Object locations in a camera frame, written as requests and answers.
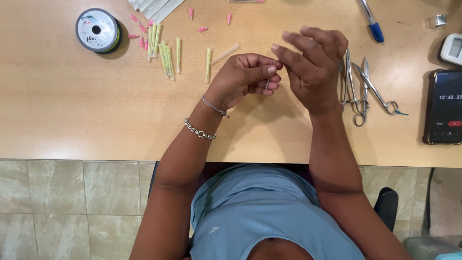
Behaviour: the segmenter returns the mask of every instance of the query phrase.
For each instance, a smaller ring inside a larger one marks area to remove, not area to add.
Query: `red button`
[[[448,123],[449,126],[461,126],[462,122],[461,121],[451,121]]]

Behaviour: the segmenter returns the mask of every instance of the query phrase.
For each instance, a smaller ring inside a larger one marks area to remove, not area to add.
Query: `phone screen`
[[[462,142],[462,72],[436,74],[430,141]]]

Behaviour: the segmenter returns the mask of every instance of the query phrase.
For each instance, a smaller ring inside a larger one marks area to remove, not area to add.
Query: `spool label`
[[[83,44],[94,49],[105,49],[114,42],[116,25],[102,11],[86,12],[77,25],[77,33]]]

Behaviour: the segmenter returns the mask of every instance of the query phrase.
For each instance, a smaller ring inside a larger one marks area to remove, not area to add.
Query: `spool of fishing line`
[[[79,15],[75,34],[82,46],[99,54],[113,52],[122,41],[119,22],[100,8],[91,8]]]

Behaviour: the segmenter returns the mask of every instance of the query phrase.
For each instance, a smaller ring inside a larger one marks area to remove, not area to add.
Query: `shirt logo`
[[[215,230],[217,230],[217,229],[219,229],[219,228],[220,228],[220,227],[214,227],[214,228],[212,228],[212,231],[210,231],[209,234],[215,232]]]

